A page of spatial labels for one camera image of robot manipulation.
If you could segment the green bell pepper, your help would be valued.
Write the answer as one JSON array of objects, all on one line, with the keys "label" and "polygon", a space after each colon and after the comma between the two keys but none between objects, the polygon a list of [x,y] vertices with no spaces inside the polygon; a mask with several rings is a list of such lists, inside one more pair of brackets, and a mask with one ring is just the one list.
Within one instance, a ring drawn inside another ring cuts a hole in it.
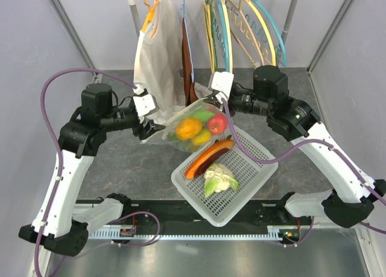
[{"label": "green bell pepper", "polygon": [[179,137],[178,135],[176,135],[175,133],[169,133],[167,134],[167,139],[169,141],[187,141],[188,139],[185,138],[185,137]]}]

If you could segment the red apple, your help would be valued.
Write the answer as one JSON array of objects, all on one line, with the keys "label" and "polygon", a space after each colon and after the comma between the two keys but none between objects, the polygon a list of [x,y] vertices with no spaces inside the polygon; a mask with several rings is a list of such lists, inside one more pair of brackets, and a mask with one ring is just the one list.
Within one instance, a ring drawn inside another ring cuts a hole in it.
[{"label": "red apple", "polygon": [[213,135],[220,135],[227,129],[227,118],[223,113],[216,113],[207,123],[207,128]]}]

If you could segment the light green cucumber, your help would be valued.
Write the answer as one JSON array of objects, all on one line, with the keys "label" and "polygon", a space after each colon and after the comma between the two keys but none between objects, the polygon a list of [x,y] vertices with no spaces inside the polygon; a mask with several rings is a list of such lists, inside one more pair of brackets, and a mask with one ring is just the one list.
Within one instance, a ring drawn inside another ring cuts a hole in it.
[{"label": "light green cucumber", "polygon": [[198,110],[192,114],[193,118],[199,119],[203,124],[207,123],[213,116],[215,116],[215,113],[207,109]]}]

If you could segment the orange tangerine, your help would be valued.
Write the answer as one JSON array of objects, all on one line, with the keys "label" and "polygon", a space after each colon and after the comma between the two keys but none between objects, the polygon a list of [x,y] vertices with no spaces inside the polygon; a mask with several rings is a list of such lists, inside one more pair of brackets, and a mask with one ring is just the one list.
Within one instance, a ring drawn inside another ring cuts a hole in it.
[{"label": "orange tangerine", "polygon": [[192,139],[201,132],[202,128],[203,124],[199,119],[185,118],[177,124],[175,134],[181,138]]}]

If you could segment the clear dotted zip top bag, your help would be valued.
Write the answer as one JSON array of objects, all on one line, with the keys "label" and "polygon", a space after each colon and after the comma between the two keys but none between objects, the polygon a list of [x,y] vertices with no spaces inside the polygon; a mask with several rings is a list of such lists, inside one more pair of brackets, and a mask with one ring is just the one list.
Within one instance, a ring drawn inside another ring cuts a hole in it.
[{"label": "clear dotted zip top bag", "polygon": [[219,139],[228,128],[228,120],[218,102],[213,98],[202,98],[173,116],[164,126],[145,143],[195,152]]}]

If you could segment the yellow lemon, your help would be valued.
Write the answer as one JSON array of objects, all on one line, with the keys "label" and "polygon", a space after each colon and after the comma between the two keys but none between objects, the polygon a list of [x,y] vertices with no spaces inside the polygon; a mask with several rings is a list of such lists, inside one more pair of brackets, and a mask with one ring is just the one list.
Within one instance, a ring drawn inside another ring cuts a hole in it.
[{"label": "yellow lemon", "polygon": [[191,143],[194,146],[201,146],[209,142],[212,138],[212,134],[207,127],[204,127],[201,132],[191,139]]}]

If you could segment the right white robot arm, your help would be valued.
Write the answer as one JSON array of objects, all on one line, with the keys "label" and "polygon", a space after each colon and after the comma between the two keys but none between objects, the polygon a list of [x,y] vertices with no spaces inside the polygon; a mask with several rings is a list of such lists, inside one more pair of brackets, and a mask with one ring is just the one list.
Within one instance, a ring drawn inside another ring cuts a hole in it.
[{"label": "right white robot arm", "polygon": [[253,71],[253,87],[247,89],[229,72],[214,72],[209,80],[211,98],[219,102],[231,121],[232,112],[264,116],[273,132],[292,144],[283,155],[262,160],[242,145],[232,124],[229,129],[240,150],[259,164],[275,164],[296,150],[302,151],[323,173],[332,189],[321,193],[288,193],[276,209],[277,220],[285,225],[300,217],[327,217],[351,228],[362,223],[375,208],[385,203],[385,180],[365,174],[333,140],[318,113],[305,101],[290,96],[288,77],[277,66],[265,65]]}]

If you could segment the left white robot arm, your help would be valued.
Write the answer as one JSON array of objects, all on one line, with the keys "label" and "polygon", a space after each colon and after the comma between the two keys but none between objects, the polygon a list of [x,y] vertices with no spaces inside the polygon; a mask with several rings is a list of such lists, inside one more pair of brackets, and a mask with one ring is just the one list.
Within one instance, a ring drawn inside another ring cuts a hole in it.
[{"label": "left white robot arm", "polygon": [[82,214],[73,214],[86,172],[109,132],[132,129],[139,139],[159,129],[143,126],[133,102],[113,105],[116,94],[108,84],[90,84],[81,93],[81,106],[60,130],[54,173],[42,207],[32,223],[22,226],[19,238],[53,253],[75,257],[90,235],[108,223],[127,224],[132,218],[131,199],[111,193]]}]

